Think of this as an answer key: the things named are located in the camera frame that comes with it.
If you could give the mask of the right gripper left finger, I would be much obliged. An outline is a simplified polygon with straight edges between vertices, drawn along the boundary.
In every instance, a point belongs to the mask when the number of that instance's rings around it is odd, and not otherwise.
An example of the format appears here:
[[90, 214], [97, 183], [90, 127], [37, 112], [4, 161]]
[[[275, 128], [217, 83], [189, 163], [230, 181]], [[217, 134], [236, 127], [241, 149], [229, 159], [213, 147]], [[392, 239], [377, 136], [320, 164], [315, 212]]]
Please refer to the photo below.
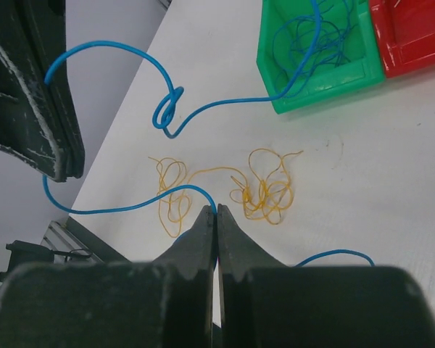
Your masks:
[[0, 289], [0, 347], [210, 347], [215, 216], [149, 262], [19, 266]]

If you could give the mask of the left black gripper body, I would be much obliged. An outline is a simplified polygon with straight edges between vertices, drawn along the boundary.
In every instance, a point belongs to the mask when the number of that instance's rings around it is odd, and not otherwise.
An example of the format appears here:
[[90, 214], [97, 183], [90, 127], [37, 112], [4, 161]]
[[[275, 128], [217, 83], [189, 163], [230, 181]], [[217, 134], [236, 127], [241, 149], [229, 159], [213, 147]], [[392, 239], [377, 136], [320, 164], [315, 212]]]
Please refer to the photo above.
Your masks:
[[16, 73], [44, 82], [65, 50], [64, 1], [0, 1], [0, 94], [16, 94]]

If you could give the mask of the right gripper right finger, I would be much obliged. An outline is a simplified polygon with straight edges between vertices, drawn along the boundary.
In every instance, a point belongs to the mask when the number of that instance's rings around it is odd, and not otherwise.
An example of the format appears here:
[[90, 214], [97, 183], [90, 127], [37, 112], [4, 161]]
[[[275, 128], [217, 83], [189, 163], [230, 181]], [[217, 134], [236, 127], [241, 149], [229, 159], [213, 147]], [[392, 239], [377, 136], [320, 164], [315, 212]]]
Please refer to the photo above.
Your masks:
[[225, 347], [435, 347], [435, 319], [406, 271], [289, 267], [226, 206], [216, 223]]

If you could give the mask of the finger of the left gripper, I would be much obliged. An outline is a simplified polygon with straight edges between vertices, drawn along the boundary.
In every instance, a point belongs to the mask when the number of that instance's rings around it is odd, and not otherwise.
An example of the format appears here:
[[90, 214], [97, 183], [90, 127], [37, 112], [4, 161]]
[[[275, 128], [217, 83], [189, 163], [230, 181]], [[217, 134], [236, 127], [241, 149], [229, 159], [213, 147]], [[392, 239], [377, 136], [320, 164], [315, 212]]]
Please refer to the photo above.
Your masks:
[[18, 158], [53, 181], [65, 181], [62, 131], [44, 83], [16, 73], [16, 94], [0, 94], [0, 151]]
[[[25, 35], [36, 55], [39, 70], [44, 75], [57, 57], [66, 51], [66, 2], [65, 1], [18, 1], [23, 15]], [[62, 131], [59, 147], [64, 150], [63, 165], [66, 178], [81, 178], [84, 172], [86, 152], [75, 112], [67, 78], [67, 65], [62, 63], [52, 75], [46, 88], [56, 110]]]

